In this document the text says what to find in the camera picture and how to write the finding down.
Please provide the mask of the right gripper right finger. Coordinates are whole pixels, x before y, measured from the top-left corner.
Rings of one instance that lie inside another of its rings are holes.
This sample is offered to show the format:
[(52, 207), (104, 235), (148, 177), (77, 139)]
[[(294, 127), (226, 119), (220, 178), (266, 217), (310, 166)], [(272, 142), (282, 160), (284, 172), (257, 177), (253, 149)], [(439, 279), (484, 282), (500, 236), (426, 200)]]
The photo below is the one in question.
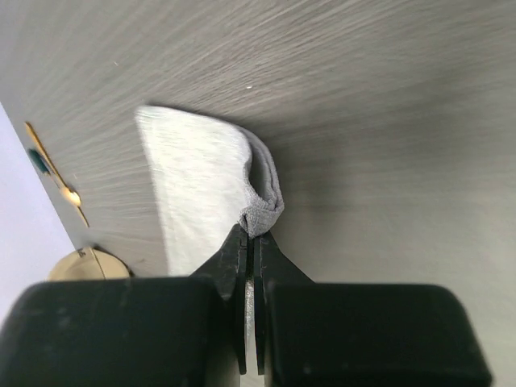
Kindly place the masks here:
[(466, 309), (429, 284), (312, 281), (253, 242), (256, 361), (268, 386), (489, 386)]

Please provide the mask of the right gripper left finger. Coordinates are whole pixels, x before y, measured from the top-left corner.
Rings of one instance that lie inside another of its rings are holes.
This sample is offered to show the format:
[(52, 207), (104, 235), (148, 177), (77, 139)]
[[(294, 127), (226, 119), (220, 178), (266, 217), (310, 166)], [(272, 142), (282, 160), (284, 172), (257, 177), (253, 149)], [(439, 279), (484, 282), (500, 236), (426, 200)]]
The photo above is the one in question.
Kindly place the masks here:
[(187, 277), (40, 282), (1, 329), (4, 386), (237, 386), (248, 235)]

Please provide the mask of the grey cloth napkin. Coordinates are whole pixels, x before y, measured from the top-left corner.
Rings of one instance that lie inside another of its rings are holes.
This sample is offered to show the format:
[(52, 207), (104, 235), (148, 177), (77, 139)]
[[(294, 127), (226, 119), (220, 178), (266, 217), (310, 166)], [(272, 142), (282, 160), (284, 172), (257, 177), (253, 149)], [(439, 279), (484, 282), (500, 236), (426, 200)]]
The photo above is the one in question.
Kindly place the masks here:
[(249, 130), (213, 117), (141, 106), (135, 122), (150, 168), (169, 275), (187, 276), (234, 225), (254, 238), (285, 208), (273, 156)]

